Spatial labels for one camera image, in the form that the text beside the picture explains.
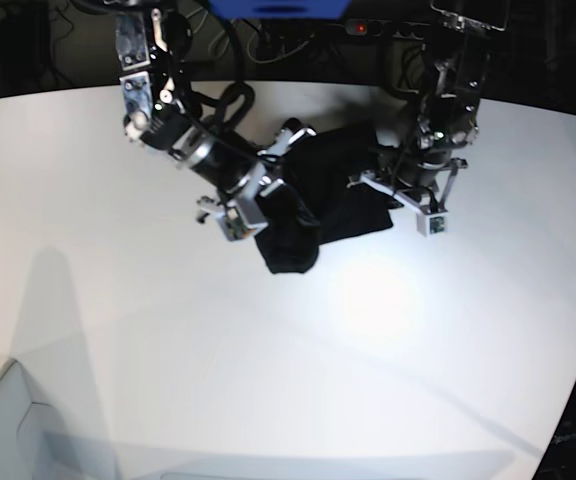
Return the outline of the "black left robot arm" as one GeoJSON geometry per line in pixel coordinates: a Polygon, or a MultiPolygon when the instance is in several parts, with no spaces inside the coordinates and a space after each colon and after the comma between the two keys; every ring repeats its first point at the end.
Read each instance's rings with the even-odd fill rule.
{"type": "Polygon", "coordinates": [[[377,44],[378,85],[405,105],[397,116],[399,145],[385,151],[384,177],[394,191],[429,191],[452,152],[478,135],[477,112],[496,33],[506,29],[507,1],[432,1],[435,20],[421,48],[423,71],[413,90],[387,72],[392,27],[377,44]]]}

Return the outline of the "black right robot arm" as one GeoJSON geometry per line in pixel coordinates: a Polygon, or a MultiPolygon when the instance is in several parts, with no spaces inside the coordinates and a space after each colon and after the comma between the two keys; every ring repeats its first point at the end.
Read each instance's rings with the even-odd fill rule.
{"type": "Polygon", "coordinates": [[[234,79],[210,96],[194,89],[198,66],[186,59],[194,31],[175,1],[113,1],[115,43],[121,64],[120,88],[129,140],[169,155],[232,197],[257,181],[255,172],[276,165],[279,156],[262,152],[236,131],[255,103],[246,83],[243,46],[235,26],[215,19],[229,40],[234,79]]]}

